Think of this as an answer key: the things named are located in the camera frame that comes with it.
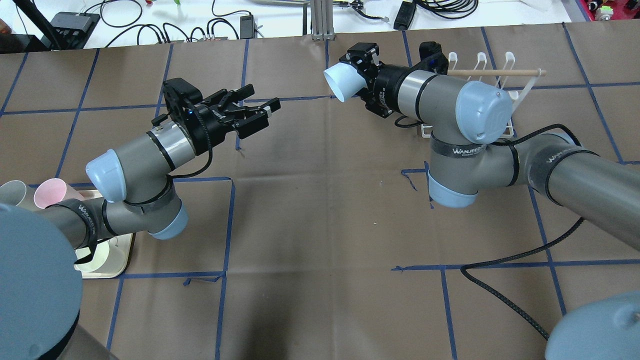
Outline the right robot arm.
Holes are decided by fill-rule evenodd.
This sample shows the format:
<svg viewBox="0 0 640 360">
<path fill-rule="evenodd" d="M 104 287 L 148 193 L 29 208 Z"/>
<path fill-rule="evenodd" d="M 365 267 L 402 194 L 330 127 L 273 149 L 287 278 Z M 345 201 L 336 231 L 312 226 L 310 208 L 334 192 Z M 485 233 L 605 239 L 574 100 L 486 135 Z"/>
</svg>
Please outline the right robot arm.
<svg viewBox="0 0 640 360">
<path fill-rule="evenodd" d="M 412 68 L 356 60 L 364 79 L 358 94 L 366 108 L 387 117 L 393 112 L 432 125 L 429 193 L 440 205 L 464 208 L 482 189 L 528 185 L 579 218 L 549 244 L 498 260 L 461 267 L 482 287 L 525 319 L 547 341 L 547 360 L 637 360 L 639 292 L 595 301 L 573 310 L 548 333 L 528 313 L 470 269 L 503 264 L 542 252 L 589 221 L 634 249 L 639 248 L 639 173 L 599 156 L 562 124 L 515 140 L 501 139 L 512 115 L 502 89 L 446 75 L 434 59 Z"/>
</svg>

